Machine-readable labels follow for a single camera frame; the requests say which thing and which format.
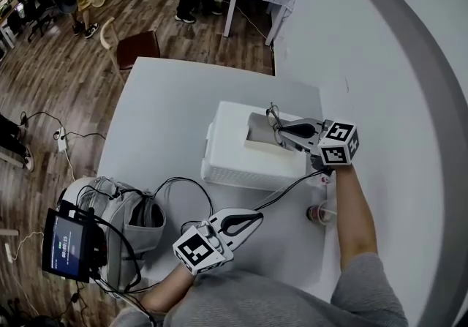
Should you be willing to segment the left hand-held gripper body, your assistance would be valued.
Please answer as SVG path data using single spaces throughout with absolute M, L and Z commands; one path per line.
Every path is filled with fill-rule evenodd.
M 223 266 L 234 258 L 233 251 L 208 220 L 187 229 L 173 244 L 173 252 L 192 275 Z

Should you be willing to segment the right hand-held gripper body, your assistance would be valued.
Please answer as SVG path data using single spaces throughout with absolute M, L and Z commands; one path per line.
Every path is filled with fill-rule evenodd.
M 360 145 L 354 124 L 333 121 L 321 135 L 318 155 L 311 155 L 312 169 L 330 175 L 337 166 L 348 166 Z

